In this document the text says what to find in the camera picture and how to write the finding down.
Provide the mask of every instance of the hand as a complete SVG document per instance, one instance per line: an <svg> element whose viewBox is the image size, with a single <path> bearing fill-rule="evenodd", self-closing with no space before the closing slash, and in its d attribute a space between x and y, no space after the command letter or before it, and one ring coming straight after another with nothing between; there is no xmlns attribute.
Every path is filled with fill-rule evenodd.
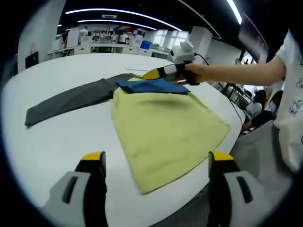
<svg viewBox="0 0 303 227"><path fill-rule="evenodd" d="M192 71L193 73L195 73L195 81L197 83L202 83L205 82L206 79L204 78L203 74L205 73L205 65L201 65L201 64L187 64L186 66L186 70ZM187 84L185 80L185 76L186 76L186 72L183 74L178 75L174 81L176 82L177 85L184 85Z"/></svg>

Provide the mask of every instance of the yellow towel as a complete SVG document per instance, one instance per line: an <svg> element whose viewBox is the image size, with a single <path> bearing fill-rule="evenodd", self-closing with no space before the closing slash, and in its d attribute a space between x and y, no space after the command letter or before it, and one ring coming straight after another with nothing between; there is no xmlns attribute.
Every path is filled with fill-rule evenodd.
<svg viewBox="0 0 303 227"><path fill-rule="evenodd" d="M193 94L114 93L112 116L142 194L188 173L230 130Z"/></svg>

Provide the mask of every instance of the folded cloth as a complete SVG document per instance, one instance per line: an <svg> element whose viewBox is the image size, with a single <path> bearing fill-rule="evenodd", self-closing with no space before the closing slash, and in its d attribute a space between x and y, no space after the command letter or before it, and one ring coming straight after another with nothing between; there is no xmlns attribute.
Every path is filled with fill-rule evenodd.
<svg viewBox="0 0 303 227"><path fill-rule="evenodd" d="M184 86L175 85L164 79L140 80L140 81L118 81L117 84L127 93L173 93L186 95L189 90Z"/></svg>
<svg viewBox="0 0 303 227"><path fill-rule="evenodd" d="M113 93L118 88L117 81L128 80L132 77L133 74L131 73L120 74L109 79L101 79L75 87L53 96L28 109L25 125L33 126L66 112L105 102L113 98Z"/></svg>
<svg viewBox="0 0 303 227"><path fill-rule="evenodd" d="M230 130L193 94L114 92L112 117L142 194L180 178Z"/></svg>

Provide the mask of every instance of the blue container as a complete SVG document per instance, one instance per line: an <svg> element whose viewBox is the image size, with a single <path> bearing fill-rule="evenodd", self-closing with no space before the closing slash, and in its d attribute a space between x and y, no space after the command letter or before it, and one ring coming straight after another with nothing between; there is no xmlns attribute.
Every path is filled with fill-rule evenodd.
<svg viewBox="0 0 303 227"><path fill-rule="evenodd" d="M149 50L151 45L152 45L152 43L150 41L144 40L144 41L142 41L140 48Z"/></svg>

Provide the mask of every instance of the blue cloth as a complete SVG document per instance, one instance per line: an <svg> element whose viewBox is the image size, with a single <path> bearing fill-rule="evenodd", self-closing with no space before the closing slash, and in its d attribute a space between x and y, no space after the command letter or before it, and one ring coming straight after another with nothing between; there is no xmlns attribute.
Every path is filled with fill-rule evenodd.
<svg viewBox="0 0 303 227"><path fill-rule="evenodd" d="M184 86L175 85L164 79L139 80L139 81L118 81L118 86L127 93L173 93L186 95L189 90Z"/></svg>

